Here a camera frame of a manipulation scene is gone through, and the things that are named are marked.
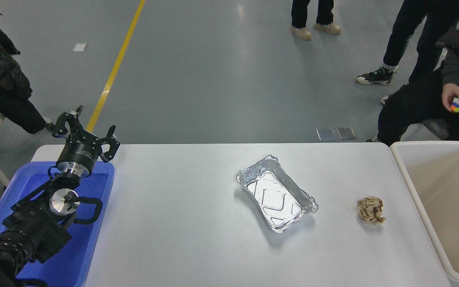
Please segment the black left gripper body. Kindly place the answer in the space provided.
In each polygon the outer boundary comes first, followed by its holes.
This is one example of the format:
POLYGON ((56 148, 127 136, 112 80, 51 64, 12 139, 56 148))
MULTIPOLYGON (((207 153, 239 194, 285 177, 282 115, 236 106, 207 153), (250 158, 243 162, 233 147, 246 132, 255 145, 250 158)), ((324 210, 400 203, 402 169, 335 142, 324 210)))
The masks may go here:
POLYGON ((87 142, 66 138, 65 146, 57 160, 59 171, 93 171, 102 152, 99 138, 87 142))

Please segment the person's right hand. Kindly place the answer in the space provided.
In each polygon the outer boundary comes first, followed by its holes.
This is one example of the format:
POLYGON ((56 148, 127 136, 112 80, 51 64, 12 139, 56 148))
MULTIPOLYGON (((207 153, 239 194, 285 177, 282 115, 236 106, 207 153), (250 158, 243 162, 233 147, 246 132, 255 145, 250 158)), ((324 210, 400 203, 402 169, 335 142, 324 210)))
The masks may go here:
POLYGON ((452 112, 454 98, 459 98, 459 86, 454 83, 444 84, 441 88, 441 102, 448 112, 452 112))

